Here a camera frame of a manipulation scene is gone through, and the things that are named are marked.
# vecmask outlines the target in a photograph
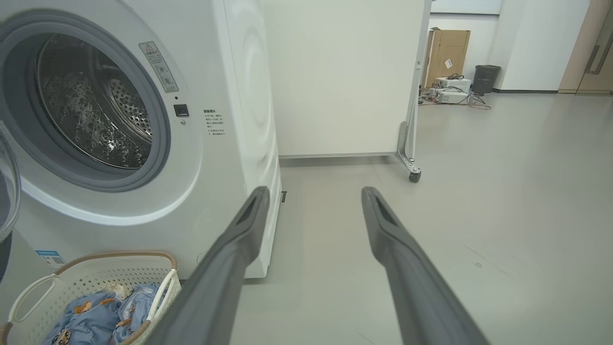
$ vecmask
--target cardboard box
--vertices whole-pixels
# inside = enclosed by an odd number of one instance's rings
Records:
[[[430,31],[422,88],[432,87],[436,78],[449,77],[453,73],[462,74],[469,38],[469,30],[433,28]]]

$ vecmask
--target qr code label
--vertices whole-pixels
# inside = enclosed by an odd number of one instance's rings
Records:
[[[49,267],[53,270],[53,272],[60,269],[62,266],[66,264],[64,259],[59,256],[55,250],[37,250],[38,255],[44,260]]]

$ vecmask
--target black trash can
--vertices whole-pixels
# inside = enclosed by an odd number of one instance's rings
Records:
[[[475,68],[473,92],[476,92],[479,96],[492,92],[501,68],[491,64],[482,64],[475,66]]]

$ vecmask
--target sticker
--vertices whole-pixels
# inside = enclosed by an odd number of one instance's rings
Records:
[[[204,118],[207,122],[207,133],[210,136],[226,135],[226,126],[224,125],[224,116],[219,114],[215,109],[205,109]]]
[[[170,73],[170,69],[168,69],[168,65],[166,61],[164,61],[155,43],[145,42],[139,44],[139,47],[147,57],[147,60],[149,60],[151,67],[155,70],[155,74],[158,75],[159,82],[162,83],[164,91],[178,91],[179,87],[175,83],[175,79],[172,77],[172,73]]]
[[[53,272],[66,264],[64,259],[55,250],[37,250],[36,252],[45,260]]]

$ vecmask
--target white panel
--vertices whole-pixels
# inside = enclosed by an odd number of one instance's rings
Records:
[[[500,14],[503,0],[436,0],[431,13]]]
[[[280,155],[393,152],[423,0],[265,0]]]
[[[466,60],[462,74],[467,79],[474,80],[474,67],[487,64],[490,49],[496,35],[498,17],[474,15],[432,15],[429,28],[442,30],[470,30],[470,41],[466,51]]]
[[[558,90],[588,6],[588,0],[529,2],[501,89]]]
[[[519,23],[524,14],[524,7],[528,0],[507,1],[503,4],[501,15],[498,18],[498,28],[490,51],[489,64],[500,66],[495,88],[500,85],[506,75],[507,67],[511,59],[511,52],[517,39]]]

